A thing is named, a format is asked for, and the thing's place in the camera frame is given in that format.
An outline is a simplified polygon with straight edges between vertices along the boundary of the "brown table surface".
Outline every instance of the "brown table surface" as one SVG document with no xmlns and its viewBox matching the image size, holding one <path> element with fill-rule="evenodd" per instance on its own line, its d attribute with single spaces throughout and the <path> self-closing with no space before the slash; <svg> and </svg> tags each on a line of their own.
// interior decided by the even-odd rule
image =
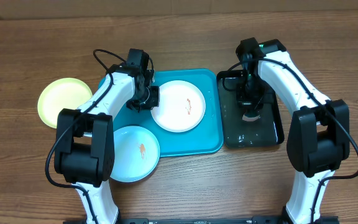
<svg viewBox="0 0 358 224">
<path fill-rule="evenodd" d="M 249 37 L 281 40 L 311 83 L 330 98 L 345 100 L 358 142 L 358 11 L 0 21 L 0 223 L 85 217 L 74 190 L 54 187 L 45 178 L 55 130 L 41 122 L 37 100 L 49 83 L 63 77 L 79 78 L 96 91 L 104 71 L 93 49 L 123 57 L 129 48 L 144 49 L 157 70 L 218 73 L 238 62 L 235 48 Z M 287 136 L 291 117 L 281 102 L 279 107 Z M 353 173 L 357 166 L 351 149 L 336 174 Z M 278 215 L 290 197 L 293 176 L 283 143 L 162 158 L 147 180 L 111 181 L 111 188 L 124 218 L 239 218 Z M 322 214 L 358 223 L 358 178 L 328 186 Z"/>
</svg>

